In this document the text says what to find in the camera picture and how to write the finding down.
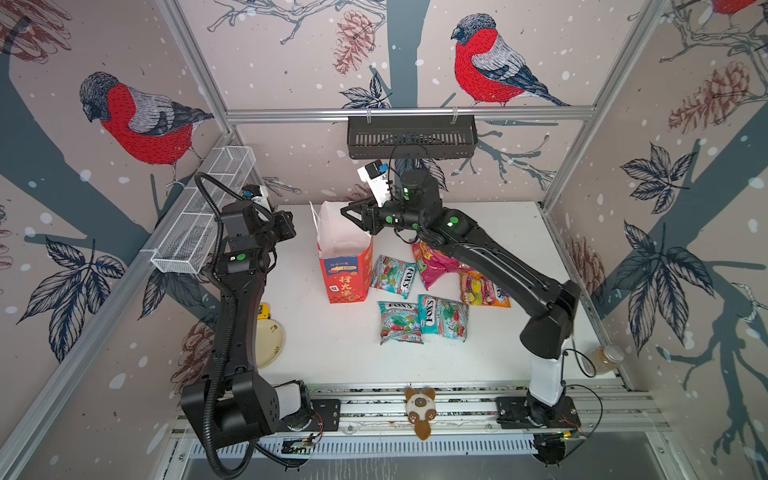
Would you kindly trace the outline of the pink Lay's chips bag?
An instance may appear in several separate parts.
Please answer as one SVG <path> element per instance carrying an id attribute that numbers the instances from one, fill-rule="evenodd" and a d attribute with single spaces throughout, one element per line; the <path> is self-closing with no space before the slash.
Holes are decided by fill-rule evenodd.
<path id="1" fill-rule="evenodd" d="M 444 274 L 464 273 L 472 270 L 468 265 L 454 258 L 445 256 L 420 240 L 411 245 L 411 250 L 419 271 L 419 276 L 426 290 L 429 290 L 430 287 Z"/>

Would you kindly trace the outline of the green Fox's candy bag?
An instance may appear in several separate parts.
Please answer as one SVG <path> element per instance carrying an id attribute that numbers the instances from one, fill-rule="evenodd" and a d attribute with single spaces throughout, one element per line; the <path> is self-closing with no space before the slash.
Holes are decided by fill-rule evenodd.
<path id="1" fill-rule="evenodd" d="M 415 263 L 380 255 L 373 266 L 370 286 L 407 299 L 416 273 Z"/>
<path id="2" fill-rule="evenodd" d="M 380 301 L 378 306 L 381 318 L 381 344 L 390 340 L 423 343 L 422 322 L 415 303 Z"/>

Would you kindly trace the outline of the red paper gift bag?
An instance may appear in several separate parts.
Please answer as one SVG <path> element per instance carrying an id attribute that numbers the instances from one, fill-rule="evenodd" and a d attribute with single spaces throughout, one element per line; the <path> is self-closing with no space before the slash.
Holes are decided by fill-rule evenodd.
<path id="1" fill-rule="evenodd" d="M 373 237 L 342 215 L 343 202 L 310 205 L 320 271 L 331 304 L 367 299 L 372 281 Z"/>

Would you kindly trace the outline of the orange Fox's candy bag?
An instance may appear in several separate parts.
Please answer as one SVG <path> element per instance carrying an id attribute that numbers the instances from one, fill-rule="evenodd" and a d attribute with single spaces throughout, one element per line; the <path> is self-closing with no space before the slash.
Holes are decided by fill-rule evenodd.
<path id="1" fill-rule="evenodd" d="M 463 303 L 472 306 L 510 308 L 510 297 L 482 274 L 470 271 L 459 274 Z"/>

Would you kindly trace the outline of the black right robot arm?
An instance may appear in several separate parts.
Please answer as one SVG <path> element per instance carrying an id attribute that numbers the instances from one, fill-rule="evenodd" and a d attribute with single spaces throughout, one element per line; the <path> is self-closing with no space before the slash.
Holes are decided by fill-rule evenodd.
<path id="1" fill-rule="evenodd" d="M 580 287 L 560 283 L 535 270 L 497 243 L 476 220 L 445 207 L 437 180 L 424 170 L 410 170 L 400 191 L 380 202 L 371 196 L 350 202 L 341 215 L 361 230 L 376 235 L 389 227 L 412 230 L 417 238 L 443 255 L 479 272 L 508 294 L 530 316 L 520 334 L 533 355 L 528 396 L 553 407 L 564 396 L 562 357 L 572 336 Z"/>

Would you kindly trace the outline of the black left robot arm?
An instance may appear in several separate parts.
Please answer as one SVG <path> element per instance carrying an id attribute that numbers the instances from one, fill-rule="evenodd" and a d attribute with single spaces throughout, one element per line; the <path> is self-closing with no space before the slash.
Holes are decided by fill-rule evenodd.
<path id="1" fill-rule="evenodd" d="M 257 316 L 276 245 L 295 235 L 292 217 L 253 201 L 223 208 L 225 250 L 209 272 L 221 293 L 214 344 L 201 377 L 184 388 L 181 406 L 208 451 L 271 435 L 310 414 L 300 381 L 271 385 L 258 371 Z"/>

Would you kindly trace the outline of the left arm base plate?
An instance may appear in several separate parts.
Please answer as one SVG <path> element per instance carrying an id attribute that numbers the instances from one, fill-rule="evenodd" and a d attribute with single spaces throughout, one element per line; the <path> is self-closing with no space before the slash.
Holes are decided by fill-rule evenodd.
<path id="1" fill-rule="evenodd" d="M 278 432 L 336 432 L 339 429 L 341 417 L 339 399 L 312 400 L 311 405 L 309 413 L 301 414 L 294 420 L 283 420 Z"/>

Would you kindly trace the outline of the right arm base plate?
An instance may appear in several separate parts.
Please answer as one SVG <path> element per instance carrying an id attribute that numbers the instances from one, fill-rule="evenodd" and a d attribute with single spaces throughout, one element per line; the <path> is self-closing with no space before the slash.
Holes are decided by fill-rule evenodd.
<path id="1" fill-rule="evenodd" d="M 561 396 L 554 406 L 549 406 L 531 395 L 497 397 L 496 422 L 503 429 L 559 429 L 581 428 L 573 399 Z"/>

